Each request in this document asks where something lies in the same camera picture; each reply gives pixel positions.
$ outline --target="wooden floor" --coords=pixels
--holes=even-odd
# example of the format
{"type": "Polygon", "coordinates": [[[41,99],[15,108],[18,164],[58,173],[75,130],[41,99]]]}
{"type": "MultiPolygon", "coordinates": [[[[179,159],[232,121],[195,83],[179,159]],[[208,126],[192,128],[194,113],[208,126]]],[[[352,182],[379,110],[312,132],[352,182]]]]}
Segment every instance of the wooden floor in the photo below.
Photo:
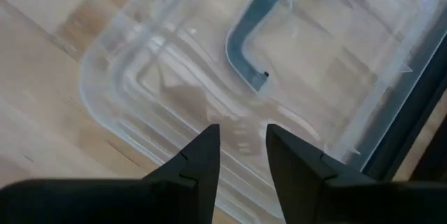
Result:
{"type": "MultiPolygon", "coordinates": [[[[140,178],[156,167],[99,126],[78,93],[84,51],[126,1],[0,0],[0,186],[36,177],[140,178]]],[[[446,112],[447,98],[398,179],[409,177],[446,112]]],[[[214,221],[234,223],[220,210],[214,221]]]]}

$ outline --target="clear plastic container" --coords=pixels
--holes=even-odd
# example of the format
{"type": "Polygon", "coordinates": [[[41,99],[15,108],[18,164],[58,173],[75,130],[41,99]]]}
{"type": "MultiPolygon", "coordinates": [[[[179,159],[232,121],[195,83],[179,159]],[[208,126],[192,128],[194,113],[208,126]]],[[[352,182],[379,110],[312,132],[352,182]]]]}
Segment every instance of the clear plastic container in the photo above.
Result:
{"type": "Polygon", "coordinates": [[[369,156],[356,147],[393,80],[411,72],[438,1],[278,0],[243,42],[269,73],[259,92],[225,51],[252,1],[130,1],[87,51],[80,90],[98,122],[158,164],[219,123],[217,206],[243,223],[280,223],[266,125],[342,162],[369,156]]]}

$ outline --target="black plastic part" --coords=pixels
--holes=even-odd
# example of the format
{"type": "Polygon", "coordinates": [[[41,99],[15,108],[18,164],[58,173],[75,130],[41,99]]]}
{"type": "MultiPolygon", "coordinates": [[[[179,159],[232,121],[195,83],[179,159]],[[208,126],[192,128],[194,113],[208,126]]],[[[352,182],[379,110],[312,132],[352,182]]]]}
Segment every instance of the black plastic part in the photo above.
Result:
{"type": "Polygon", "coordinates": [[[0,191],[0,223],[211,223],[220,170],[211,125],[141,180],[30,180],[0,191]]]}
{"type": "Polygon", "coordinates": [[[411,180],[447,182],[447,117],[434,134],[413,171],[411,180]]]}
{"type": "Polygon", "coordinates": [[[276,125],[266,142],[287,223],[445,223],[445,184],[376,182],[276,125]]]}
{"type": "Polygon", "coordinates": [[[371,150],[374,153],[371,157],[353,156],[349,165],[374,179],[391,180],[394,177],[447,88],[446,33],[447,9],[408,63],[414,72],[423,72],[422,75],[402,76],[358,147],[360,153],[370,153],[371,150]]]}

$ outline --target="plastic container lid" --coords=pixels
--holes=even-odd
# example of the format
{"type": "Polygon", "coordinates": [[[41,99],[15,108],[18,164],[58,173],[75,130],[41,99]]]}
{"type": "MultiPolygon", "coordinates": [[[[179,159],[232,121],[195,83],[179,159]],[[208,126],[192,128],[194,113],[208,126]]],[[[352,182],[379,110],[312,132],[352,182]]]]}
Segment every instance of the plastic container lid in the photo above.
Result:
{"type": "Polygon", "coordinates": [[[373,150],[356,147],[384,94],[411,72],[405,62],[438,1],[256,2],[130,1],[86,53],[80,90],[99,123],[158,164],[219,123],[217,205],[243,223],[275,223],[282,212],[266,125],[343,162],[369,156],[373,150]],[[235,44],[245,64],[268,73],[260,89],[244,79],[240,62],[228,61],[239,25],[251,27],[234,36],[242,35],[235,44]]]}

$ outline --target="light wood surface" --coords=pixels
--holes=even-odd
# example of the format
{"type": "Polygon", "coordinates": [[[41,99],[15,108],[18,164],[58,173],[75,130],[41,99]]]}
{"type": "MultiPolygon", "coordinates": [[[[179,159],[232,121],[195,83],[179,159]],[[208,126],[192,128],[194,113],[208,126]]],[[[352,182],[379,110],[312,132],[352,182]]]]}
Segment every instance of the light wood surface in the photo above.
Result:
{"type": "MultiPolygon", "coordinates": [[[[0,186],[36,177],[139,178],[156,167],[100,127],[78,93],[82,55],[127,1],[0,0],[0,186]]],[[[308,10],[308,16],[319,12],[308,10]]],[[[320,17],[320,26],[336,33],[338,28],[325,21],[320,17]]],[[[339,73],[337,65],[353,68],[362,64],[350,57],[346,53],[339,61],[331,61],[321,84],[333,87],[331,82],[337,77],[353,82],[346,73],[334,76],[339,73]]],[[[359,74],[365,79],[374,75],[359,74]]],[[[350,113],[352,103],[344,103],[350,113]]],[[[438,116],[430,118],[399,179],[408,178],[446,108],[445,101],[437,107],[438,116]]],[[[218,209],[214,214],[216,223],[234,223],[218,209]]]]}

